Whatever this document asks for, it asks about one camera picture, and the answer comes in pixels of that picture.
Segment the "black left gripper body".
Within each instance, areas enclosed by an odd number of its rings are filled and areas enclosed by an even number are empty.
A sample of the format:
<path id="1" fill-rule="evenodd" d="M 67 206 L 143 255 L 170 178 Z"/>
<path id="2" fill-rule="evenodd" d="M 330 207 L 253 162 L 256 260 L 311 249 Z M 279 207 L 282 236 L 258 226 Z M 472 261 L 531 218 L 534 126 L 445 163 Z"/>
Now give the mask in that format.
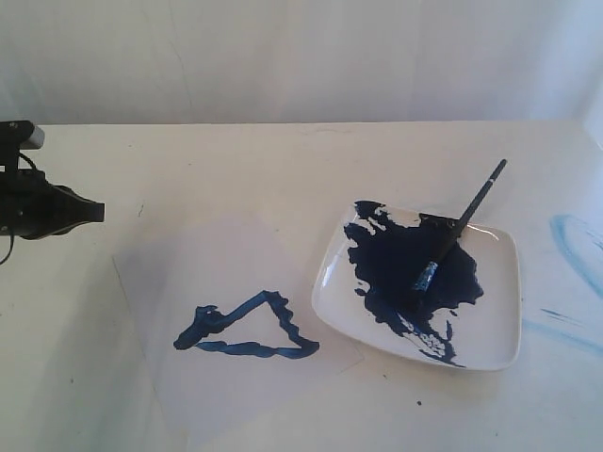
<path id="1" fill-rule="evenodd" d="M 1 167 L 1 235 L 25 240 L 60 234 L 60 189 L 38 169 Z"/>

